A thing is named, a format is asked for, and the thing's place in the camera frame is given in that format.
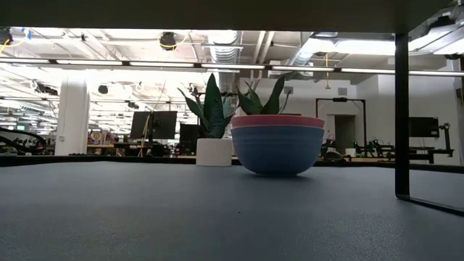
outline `white planter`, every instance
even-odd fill
[[[220,138],[199,138],[196,142],[196,164],[220,167],[232,165],[232,141]]]

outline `pillar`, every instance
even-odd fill
[[[86,78],[70,72],[59,93],[59,114],[55,155],[86,153],[90,95]]]

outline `gray table surface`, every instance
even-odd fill
[[[464,175],[412,171],[464,207]],[[394,196],[394,171],[59,163],[0,168],[0,260],[464,260],[464,219]]]

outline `doorway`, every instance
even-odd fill
[[[334,115],[335,116],[335,139],[336,150],[346,154],[346,149],[353,147],[356,141],[356,116],[355,115]]]

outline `bowl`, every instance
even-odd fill
[[[232,128],[259,125],[295,125],[324,128],[324,120],[314,117],[294,115],[248,115],[237,116],[231,120]]]
[[[318,158],[324,135],[322,128],[293,125],[249,126],[231,132],[240,163],[254,173],[271,176],[308,170]]]

